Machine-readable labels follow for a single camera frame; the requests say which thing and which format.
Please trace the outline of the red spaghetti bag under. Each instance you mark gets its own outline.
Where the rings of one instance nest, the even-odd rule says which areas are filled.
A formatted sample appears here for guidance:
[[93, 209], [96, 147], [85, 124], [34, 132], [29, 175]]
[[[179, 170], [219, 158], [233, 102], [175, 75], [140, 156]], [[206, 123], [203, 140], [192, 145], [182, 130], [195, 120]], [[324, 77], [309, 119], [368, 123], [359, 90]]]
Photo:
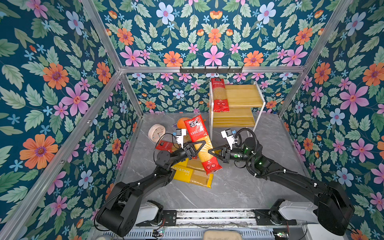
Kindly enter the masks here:
[[192, 119], [187, 119], [184, 124], [207, 175], [221, 170], [222, 166], [217, 158], [209, 153], [209, 150], [213, 149], [213, 145], [202, 116], [198, 115]]

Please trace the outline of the red spaghetti bag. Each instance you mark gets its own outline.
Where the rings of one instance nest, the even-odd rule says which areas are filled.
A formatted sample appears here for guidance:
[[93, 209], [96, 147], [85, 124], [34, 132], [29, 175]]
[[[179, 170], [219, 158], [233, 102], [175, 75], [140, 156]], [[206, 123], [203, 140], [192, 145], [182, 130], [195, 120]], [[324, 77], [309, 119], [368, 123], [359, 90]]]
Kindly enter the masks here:
[[212, 78], [211, 79], [213, 90], [213, 111], [216, 113], [229, 112], [229, 102], [227, 97], [226, 85], [224, 79]]
[[159, 151], [168, 151], [170, 153], [173, 153], [178, 149], [178, 146], [172, 142], [163, 141], [160, 140], [159, 143], [156, 146], [156, 150]]

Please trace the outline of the red spaghetti bag front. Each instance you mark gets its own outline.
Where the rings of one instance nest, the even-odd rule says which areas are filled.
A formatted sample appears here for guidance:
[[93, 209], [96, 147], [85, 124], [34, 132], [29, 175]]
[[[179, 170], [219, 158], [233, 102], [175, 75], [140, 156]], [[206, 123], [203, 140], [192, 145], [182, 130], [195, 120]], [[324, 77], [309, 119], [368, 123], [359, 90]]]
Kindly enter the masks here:
[[226, 85], [224, 79], [212, 78], [211, 79], [213, 90], [213, 111], [216, 113], [229, 112], [229, 102], [227, 97]]

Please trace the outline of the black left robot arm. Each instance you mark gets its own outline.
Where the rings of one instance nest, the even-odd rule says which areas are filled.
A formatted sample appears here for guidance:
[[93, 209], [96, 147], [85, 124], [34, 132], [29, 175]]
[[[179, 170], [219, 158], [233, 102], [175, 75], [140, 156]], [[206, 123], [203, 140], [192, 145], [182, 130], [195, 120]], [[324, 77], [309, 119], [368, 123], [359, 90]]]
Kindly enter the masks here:
[[206, 141], [187, 142], [172, 153], [166, 150], [158, 152], [156, 167], [150, 175], [129, 184], [115, 184], [94, 223], [101, 224], [120, 237], [126, 236], [135, 225], [143, 198], [169, 184], [176, 174], [172, 166], [196, 157], [205, 145]]

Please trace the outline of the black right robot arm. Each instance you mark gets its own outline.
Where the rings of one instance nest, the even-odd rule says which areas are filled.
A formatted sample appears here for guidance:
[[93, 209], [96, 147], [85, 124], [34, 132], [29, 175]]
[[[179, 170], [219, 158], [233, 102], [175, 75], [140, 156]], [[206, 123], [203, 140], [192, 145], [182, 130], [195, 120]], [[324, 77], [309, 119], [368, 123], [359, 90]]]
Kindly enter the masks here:
[[278, 183], [307, 199], [307, 202], [278, 199], [269, 210], [269, 219], [273, 224], [302, 220], [320, 224], [330, 233], [343, 236], [355, 208], [341, 184], [338, 182], [326, 184], [291, 171], [264, 156], [262, 150], [263, 146], [258, 140], [251, 137], [241, 146], [234, 148], [224, 145], [208, 152], [224, 163], [245, 162], [248, 172], [253, 177]]

